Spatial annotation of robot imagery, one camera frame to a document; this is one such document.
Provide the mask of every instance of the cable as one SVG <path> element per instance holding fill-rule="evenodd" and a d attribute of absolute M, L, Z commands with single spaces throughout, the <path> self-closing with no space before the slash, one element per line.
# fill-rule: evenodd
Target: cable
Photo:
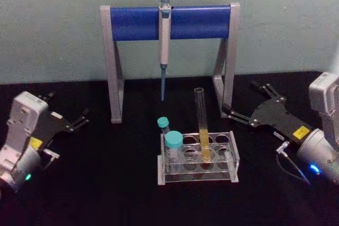
<path fill-rule="evenodd" d="M 53 160 L 50 160 L 42 169 L 42 171 L 46 170 L 51 164 L 52 164 Z"/>
<path fill-rule="evenodd" d="M 288 161 L 294 166 L 294 168 L 299 172 L 299 174 L 302 176 L 302 177 L 299 177 L 295 174 L 292 174 L 291 172 L 285 170 L 282 165 L 280 164 L 280 161 L 279 161 L 279 154 L 276 155 L 276 162 L 278 163 L 279 167 L 285 172 L 287 173 L 288 175 L 292 176 L 292 177 L 295 177 L 297 179 L 299 179 L 300 181 L 303 181 L 305 182 L 306 184 L 308 185 L 311 185 L 311 183 L 309 182 L 309 180 L 306 178 L 306 176 L 302 173 L 302 171 L 299 169 L 299 167 L 289 158 L 289 157 L 286 157 L 288 159 Z"/>

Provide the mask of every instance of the teal cap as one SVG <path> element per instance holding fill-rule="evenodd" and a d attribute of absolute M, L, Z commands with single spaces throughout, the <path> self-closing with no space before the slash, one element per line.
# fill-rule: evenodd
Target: teal cap
<path fill-rule="evenodd" d="M 165 144 L 169 148 L 179 148 L 182 146 L 182 134 L 178 131 L 169 131 L 165 135 Z"/>
<path fill-rule="evenodd" d="M 160 128 L 165 128 L 170 124 L 169 121 L 168 121 L 168 118 L 165 117 L 165 116 L 159 117 L 157 122 L 158 122 L 158 126 Z"/>

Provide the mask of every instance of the test tube rack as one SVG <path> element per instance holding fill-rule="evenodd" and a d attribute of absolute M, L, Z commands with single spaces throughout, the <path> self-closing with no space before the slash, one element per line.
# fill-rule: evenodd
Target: test tube rack
<path fill-rule="evenodd" d="M 239 182 L 239 153 L 233 132 L 209 133 L 211 162 L 204 163 L 198 133 L 183 134 L 179 160 L 169 163 L 165 139 L 161 134 L 161 155 L 158 156 L 158 185 L 170 182 L 230 180 Z"/>

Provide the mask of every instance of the empty test tube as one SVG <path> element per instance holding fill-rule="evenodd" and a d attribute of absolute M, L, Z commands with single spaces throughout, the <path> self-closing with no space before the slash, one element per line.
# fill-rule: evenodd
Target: empty test tube
<path fill-rule="evenodd" d="M 211 152 L 208 139 L 206 106 L 203 88 L 194 89 L 195 105 L 197 107 L 197 117 L 200 135 L 201 154 L 204 162 L 211 162 Z"/>
<path fill-rule="evenodd" d="M 170 123 L 168 121 L 168 118 L 165 116 L 159 117 L 157 120 L 158 126 L 161 128 L 164 135 L 170 131 Z"/>

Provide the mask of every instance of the black table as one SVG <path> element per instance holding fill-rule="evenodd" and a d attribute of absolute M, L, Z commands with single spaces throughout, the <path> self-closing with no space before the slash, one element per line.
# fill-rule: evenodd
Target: black table
<path fill-rule="evenodd" d="M 233 107 L 250 115 L 266 98 L 250 88 L 271 83 L 287 97 L 290 113 L 321 128 L 312 111 L 308 85 L 316 72 L 238 75 Z M 50 149 L 61 157 L 45 172 L 33 174 L 15 199 L 0 209 L 1 225 L 338 225 L 338 187 L 316 176 L 287 150 L 312 183 L 283 173 L 275 162 L 281 142 L 264 131 L 251 131 L 221 119 L 210 77 L 169 78 L 166 101 L 159 80 L 128 80 L 123 123 L 110 123 L 106 82 L 68 82 L 0 86 L 0 145 L 7 133 L 12 99 L 26 90 L 55 91 L 49 102 L 69 120 L 86 107 L 90 124 L 74 135 L 59 135 Z M 239 183 L 193 182 L 157 185 L 160 153 L 156 120 L 165 115 L 172 130 L 197 132 L 195 87 L 206 91 L 210 132 L 233 130 L 239 154 Z"/>

